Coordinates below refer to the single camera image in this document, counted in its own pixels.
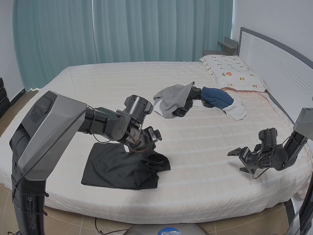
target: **mattress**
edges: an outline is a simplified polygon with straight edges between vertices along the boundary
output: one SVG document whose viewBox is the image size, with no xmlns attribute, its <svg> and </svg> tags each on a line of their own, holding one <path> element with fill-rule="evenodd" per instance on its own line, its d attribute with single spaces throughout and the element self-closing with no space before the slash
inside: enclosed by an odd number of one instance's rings
<svg viewBox="0 0 313 235">
<path fill-rule="evenodd" d="M 136 94 L 153 102 L 153 95 L 174 84 L 214 87 L 201 62 L 131 62 L 72 66 L 37 93 L 16 115 L 0 138 L 0 182 L 11 187 L 12 152 L 9 140 L 34 102 L 48 90 L 83 101 L 92 107 L 124 109 L 126 97 Z M 89 152 L 96 142 L 76 133 L 47 179 L 49 207 L 136 224 L 195 223 L 243 216 L 289 200 L 307 182 L 312 154 L 305 146 L 294 166 L 270 169 L 254 180 L 239 171 L 237 147 L 251 149 L 258 132 L 276 127 L 277 141 L 288 137 L 292 125 L 266 93 L 227 90 L 242 101 L 244 120 L 233 121 L 218 108 L 192 107 L 184 117 L 164 119 L 153 112 L 144 122 L 159 129 L 171 170 L 158 173 L 156 189 L 123 190 L 80 183 Z"/>
</svg>

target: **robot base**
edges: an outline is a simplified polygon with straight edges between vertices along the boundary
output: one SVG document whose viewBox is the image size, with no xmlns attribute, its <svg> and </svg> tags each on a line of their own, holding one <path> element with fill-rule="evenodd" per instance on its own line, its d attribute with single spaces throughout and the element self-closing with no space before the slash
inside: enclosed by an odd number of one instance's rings
<svg viewBox="0 0 313 235">
<path fill-rule="evenodd" d="M 135 225 L 124 235 L 208 235 L 196 224 Z"/>
</svg>

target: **blue logo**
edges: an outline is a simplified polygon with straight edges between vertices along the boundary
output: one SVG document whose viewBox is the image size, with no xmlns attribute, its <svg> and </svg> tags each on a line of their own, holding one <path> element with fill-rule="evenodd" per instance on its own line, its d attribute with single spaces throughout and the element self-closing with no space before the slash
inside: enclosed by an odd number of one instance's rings
<svg viewBox="0 0 313 235">
<path fill-rule="evenodd" d="M 175 228 L 168 227 L 160 230 L 157 235 L 181 235 L 181 233 Z"/>
</svg>

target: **white wall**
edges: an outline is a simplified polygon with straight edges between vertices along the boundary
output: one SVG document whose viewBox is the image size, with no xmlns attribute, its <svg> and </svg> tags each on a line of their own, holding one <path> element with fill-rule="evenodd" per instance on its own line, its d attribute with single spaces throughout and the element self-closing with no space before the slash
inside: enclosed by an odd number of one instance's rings
<svg viewBox="0 0 313 235">
<path fill-rule="evenodd" d="M 0 77 L 10 101 L 24 89 L 14 50 L 13 2 L 0 0 Z"/>
<path fill-rule="evenodd" d="M 313 60 L 313 0 L 234 0 L 232 38 L 240 27 L 271 37 Z"/>
</svg>

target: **headboard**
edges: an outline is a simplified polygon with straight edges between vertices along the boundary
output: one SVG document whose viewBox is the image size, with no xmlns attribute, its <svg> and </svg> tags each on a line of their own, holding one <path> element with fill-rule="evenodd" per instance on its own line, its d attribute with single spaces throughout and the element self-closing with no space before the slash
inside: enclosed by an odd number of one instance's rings
<svg viewBox="0 0 313 235">
<path fill-rule="evenodd" d="M 313 62 L 294 49 L 241 27 L 238 56 L 266 84 L 275 104 L 294 123 L 313 107 Z"/>
</svg>

